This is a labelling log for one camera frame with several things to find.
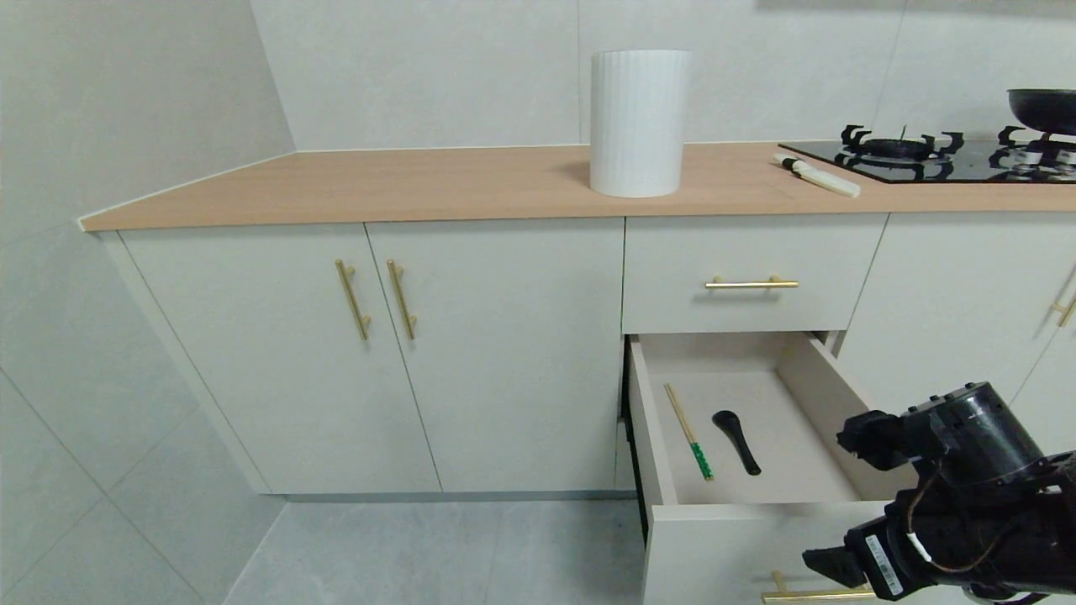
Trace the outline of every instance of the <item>black ladle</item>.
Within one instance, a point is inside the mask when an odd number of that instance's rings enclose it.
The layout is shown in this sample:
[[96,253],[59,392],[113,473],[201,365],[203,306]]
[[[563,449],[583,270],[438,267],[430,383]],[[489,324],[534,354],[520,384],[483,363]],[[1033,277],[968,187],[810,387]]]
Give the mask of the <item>black ladle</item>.
[[717,424],[718,428],[724,431],[725,435],[728,435],[728,438],[733,440],[736,453],[740,455],[740,461],[744,463],[744,470],[747,470],[748,475],[762,475],[762,468],[751,455],[751,448],[747,447],[744,428],[740,427],[739,417],[736,416],[736,412],[721,410],[713,414],[712,420],[713,424]]

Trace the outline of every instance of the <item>black glass stovetop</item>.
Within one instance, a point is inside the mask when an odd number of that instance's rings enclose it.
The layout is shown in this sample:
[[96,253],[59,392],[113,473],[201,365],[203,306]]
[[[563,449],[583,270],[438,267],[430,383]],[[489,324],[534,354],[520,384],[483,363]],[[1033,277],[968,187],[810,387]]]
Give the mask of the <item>black glass stovetop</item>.
[[1076,184],[1076,143],[1052,141],[1049,135],[1017,141],[1013,133],[1024,129],[1010,126],[996,140],[965,141],[959,132],[944,132],[937,140],[923,137],[893,142],[872,140],[864,136],[869,131],[861,128],[849,126],[839,141],[798,141],[780,146],[884,183]]

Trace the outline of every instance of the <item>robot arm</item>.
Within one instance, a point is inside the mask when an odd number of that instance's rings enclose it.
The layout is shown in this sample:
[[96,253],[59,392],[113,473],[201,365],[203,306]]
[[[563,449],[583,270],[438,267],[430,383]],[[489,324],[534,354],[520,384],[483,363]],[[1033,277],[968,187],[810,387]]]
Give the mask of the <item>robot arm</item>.
[[919,486],[844,546],[804,563],[845,586],[866,579],[898,601],[935,585],[991,601],[1076,594],[1076,452],[1045,456],[989,382],[897,417],[848,419],[837,442],[875,468],[911,463]]

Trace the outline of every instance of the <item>white cylindrical container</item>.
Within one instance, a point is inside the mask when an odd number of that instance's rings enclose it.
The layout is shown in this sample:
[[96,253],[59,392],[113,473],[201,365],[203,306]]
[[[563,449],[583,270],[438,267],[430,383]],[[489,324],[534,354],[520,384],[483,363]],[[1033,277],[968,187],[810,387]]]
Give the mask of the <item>white cylindrical container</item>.
[[591,59],[591,188],[656,197],[680,187],[691,53],[614,51]]

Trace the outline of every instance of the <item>wok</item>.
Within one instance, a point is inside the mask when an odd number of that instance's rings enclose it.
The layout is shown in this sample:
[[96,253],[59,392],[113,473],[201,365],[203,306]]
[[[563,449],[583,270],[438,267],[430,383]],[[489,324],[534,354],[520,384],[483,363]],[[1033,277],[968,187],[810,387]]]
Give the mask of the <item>wok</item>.
[[1014,88],[1013,115],[1028,128],[1056,135],[1076,135],[1076,90]]

